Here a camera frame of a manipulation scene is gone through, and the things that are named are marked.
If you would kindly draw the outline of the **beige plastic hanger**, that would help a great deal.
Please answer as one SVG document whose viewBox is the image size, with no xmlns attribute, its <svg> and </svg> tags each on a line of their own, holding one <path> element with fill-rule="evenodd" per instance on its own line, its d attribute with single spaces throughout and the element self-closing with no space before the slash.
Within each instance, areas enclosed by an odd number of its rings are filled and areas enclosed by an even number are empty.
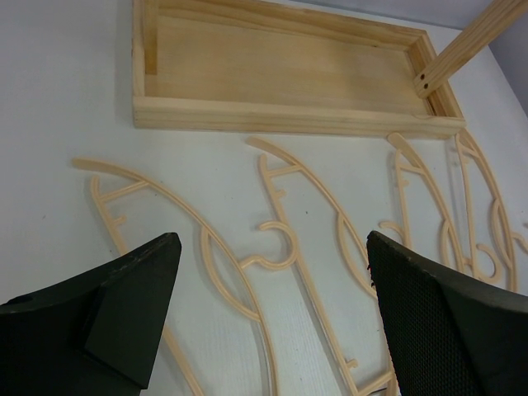
<svg viewBox="0 0 528 396">
<path fill-rule="evenodd" d="M 247 144 L 261 151 L 270 206 L 293 234 L 293 266 L 338 383 L 347 395 L 398 394 L 363 237 L 305 161 L 264 138 Z"/>
<path fill-rule="evenodd" d="M 490 285 L 496 285 L 500 281 L 505 281 L 508 290 L 517 292 L 519 290 L 519 279 L 515 246 L 519 246 L 521 250 L 526 251 L 527 239 L 520 233 L 512 230 L 493 172 L 488 165 L 482 149 L 468 130 L 463 129 L 455 136 L 455 149 L 462 172 L 467 227 L 469 231 L 469 259 L 467 260 L 467 265 L 471 268 L 476 279 Z M 493 240 L 492 247 L 477 241 L 474 224 L 473 197 L 467 168 L 467 165 L 471 162 L 476 164 L 492 197 L 489 210 L 489 226 L 491 227 L 491 237 Z M 478 260 L 479 252 L 484 253 L 493 264 L 493 273 L 491 275 L 487 275 L 481 271 Z"/>
<path fill-rule="evenodd" d="M 74 158 L 72 160 L 72 165 L 75 168 L 84 171 L 111 174 L 113 176 L 123 177 L 131 180 L 131 183 L 128 186 L 124 186 L 107 193 L 101 193 L 100 182 L 97 176 L 94 176 L 90 181 L 92 201 L 97 208 L 101 220 L 105 225 L 106 230 L 109 233 L 115 248 L 117 249 L 117 252 L 121 256 L 130 251 L 119 230 L 119 226 L 125 223 L 126 217 L 112 217 L 110 211 L 106 207 L 106 204 L 123 196 L 128 196 L 145 188 L 151 189 L 165 197 L 165 199 L 171 201 L 181 210 L 184 210 L 190 217 L 194 219 L 198 225 L 200 225 L 200 252 L 203 257 L 203 262 L 205 264 L 205 269 L 208 273 L 208 276 L 215 289 L 217 289 L 223 299 L 228 302 L 232 308 L 259 326 L 262 335 L 262 343 L 265 350 L 270 394 L 278 395 L 280 393 L 279 373 L 276 362 L 276 353 L 271 341 L 271 332 L 266 320 L 264 319 L 262 308 L 257 300 L 255 291 L 250 285 L 248 277 L 243 272 L 243 268 L 250 264 L 264 262 L 264 257 L 253 255 L 243 260 L 238 260 L 229 245 L 224 241 L 220 234 L 210 226 L 207 220 L 205 220 L 205 218 L 199 214 L 199 212 L 197 212 L 190 204 L 185 202 L 176 193 L 165 187 L 162 183 L 155 181 L 151 177 L 148 177 L 133 169 L 95 158 Z M 235 271 L 238 273 L 238 276 L 242 281 L 251 301 L 249 306 L 235 298 L 220 279 L 213 260 L 213 247 L 217 247 L 224 254 L 224 256 L 226 256 L 230 264 L 235 268 Z"/>
<path fill-rule="evenodd" d="M 398 133 L 387 138 L 394 148 L 394 176 L 401 221 L 384 220 L 379 222 L 381 229 L 396 233 L 401 243 L 407 248 L 414 248 L 415 243 L 411 230 L 411 217 L 418 213 L 418 208 L 431 204 L 435 207 L 433 219 L 438 223 L 437 248 L 441 263 L 456 270 L 464 268 L 464 255 L 460 246 L 450 211 L 428 166 L 413 146 Z M 415 200 L 408 198 L 411 180 L 417 179 L 427 191 L 426 196 Z"/>
</svg>

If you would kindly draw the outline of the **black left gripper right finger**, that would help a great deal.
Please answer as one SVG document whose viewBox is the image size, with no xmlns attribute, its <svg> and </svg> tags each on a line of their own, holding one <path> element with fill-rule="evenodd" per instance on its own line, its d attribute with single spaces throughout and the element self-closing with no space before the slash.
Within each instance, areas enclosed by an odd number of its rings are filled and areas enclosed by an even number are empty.
<svg viewBox="0 0 528 396">
<path fill-rule="evenodd" d="M 527 298 L 372 231 L 372 284 L 403 395 L 525 395 Z"/>
</svg>

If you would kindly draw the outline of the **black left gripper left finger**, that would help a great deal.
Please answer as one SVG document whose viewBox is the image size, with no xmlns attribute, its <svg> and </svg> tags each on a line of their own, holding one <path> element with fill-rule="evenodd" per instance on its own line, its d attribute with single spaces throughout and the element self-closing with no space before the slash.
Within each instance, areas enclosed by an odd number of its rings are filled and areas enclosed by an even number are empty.
<svg viewBox="0 0 528 396">
<path fill-rule="evenodd" d="M 138 395 L 148 388 L 182 244 L 164 233 L 1 306 L 3 395 Z"/>
</svg>

